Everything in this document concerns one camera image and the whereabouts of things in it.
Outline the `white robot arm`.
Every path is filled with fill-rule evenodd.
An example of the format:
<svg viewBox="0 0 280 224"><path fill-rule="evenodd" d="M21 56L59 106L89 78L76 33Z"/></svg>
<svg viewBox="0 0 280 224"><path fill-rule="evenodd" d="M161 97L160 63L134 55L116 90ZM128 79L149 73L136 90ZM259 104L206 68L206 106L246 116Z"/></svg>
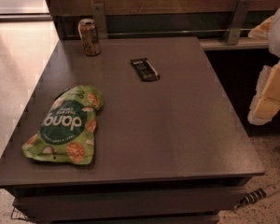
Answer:
<svg viewBox="0 0 280 224"><path fill-rule="evenodd" d="M273 67L264 65L259 73L256 94L254 95L247 116L253 125L270 122L280 110L280 8L273 16L252 29L252 39L267 39L269 52L279 58Z"/></svg>

